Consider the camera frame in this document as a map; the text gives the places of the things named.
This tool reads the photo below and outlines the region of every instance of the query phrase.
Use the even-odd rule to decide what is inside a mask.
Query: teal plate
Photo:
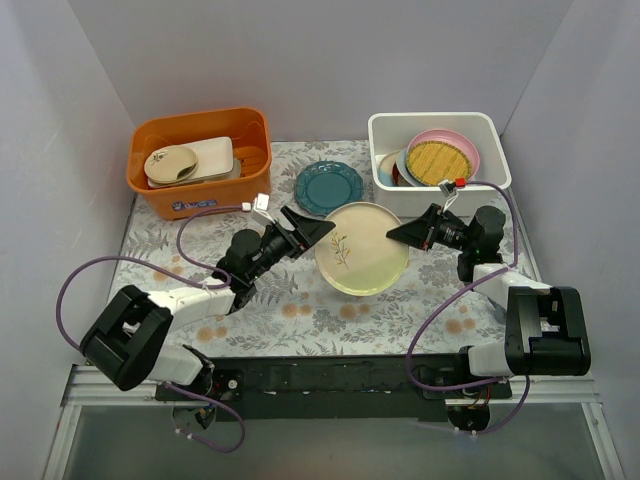
[[[328,215],[336,208],[362,199],[362,178],[342,162],[316,162],[296,180],[296,200],[307,212]]]

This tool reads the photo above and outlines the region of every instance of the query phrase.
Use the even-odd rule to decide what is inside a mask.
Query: orange plastic bin
[[[233,155],[242,164],[240,178],[152,189],[144,162],[159,148],[214,137],[231,137]],[[215,205],[251,202],[271,193],[271,143],[267,119],[252,108],[230,108],[156,118],[140,125],[131,138],[127,182],[158,215],[175,220]]]

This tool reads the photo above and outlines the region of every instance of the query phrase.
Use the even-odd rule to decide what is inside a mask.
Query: plate
[[[336,208],[362,198],[362,178],[342,162],[316,162],[296,180],[296,200],[307,212],[328,215]]]
[[[196,185],[196,184],[200,184],[200,183],[207,183],[207,182],[219,182],[221,180],[233,180],[236,178],[240,178],[240,175],[242,174],[242,162],[240,162],[240,160],[238,160],[237,158],[233,158],[233,169],[230,172],[227,173],[223,173],[221,175],[213,175],[210,177],[205,177],[205,178],[187,178],[186,180],[181,180],[179,182],[176,183],[172,183],[170,185],[164,185],[161,183],[155,183],[154,181],[152,181],[150,178],[147,178],[147,185],[149,185],[149,188],[164,188],[164,187],[176,187],[179,185]]]
[[[400,150],[398,154],[398,159],[396,160],[396,165],[398,166],[398,171],[400,172],[400,176],[404,178],[408,183],[410,183],[414,187],[426,187],[424,183],[419,182],[413,175],[409,173],[409,169],[407,168],[407,149],[404,148]]]
[[[439,128],[419,133],[418,135],[413,137],[413,140],[411,140],[411,142],[409,142],[407,150],[415,147],[418,143],[427,142],[429,140],[445,142],[449,145],[459,148],[471,162],[470,178],[473,178],[473,176],[478,173],[478,168],[480,167],[480,154],[478,153],[478,149],[473,144],[473,142],[471,142],[471,140],[469,140],[461,133],[454,132],[453,130]]]
[[[196,152],[182,145],[170,145],[149,155],[144,173],[155,183],[167,185],[188,178],[197,166]]]
[[[355,202],[327,216],[336,224],[315,249],[322,276],[349,295],[375,295],[391,287],[409,261],[409,247],[387,238],[402,225],[380,205]]]
[[[393,183],[393,167],[396,164],[398,153],[400,152],[398,151],[385,155],[378,166],[378,178],[380,179],[380,183],[387,187],[395,187],[395,184]]]
[[[445,179],[471,178],[471,162],[450,143],[429,140],[417,143],[407,153],[407,170],[425,185],[437,186]]]
[[[400,170],[398,170],[398,165],[393,166],[393,171],[391,172],[391,178],[393,179],[393,184],[396,187],[413,187],[409,182],[407,182],[402,175],[400,175]]]

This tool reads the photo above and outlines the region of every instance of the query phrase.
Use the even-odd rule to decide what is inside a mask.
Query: yellow plate
[[[349,203],[327,216],[336,224],[315,246],[316,263],[333,287],[350,295],[375,295],[392,286],[409,260],[409,247],[387,238],[402,225],[393,213],[368,202]]]
[[[471,177],[471,162],[462,150],[446,142],[429,140],[411,147],[407,169],[425,185],[438,185],[445,179]]]

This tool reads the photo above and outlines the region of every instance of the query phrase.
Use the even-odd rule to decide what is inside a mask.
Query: plate with plant design
[[[392,286],[407,267],[409,247],[387,238],[402,225],[380,205],[355,202],[326,218],[336,227],[315,246],[316,263],[333,287],[349,295],[375,295]]]

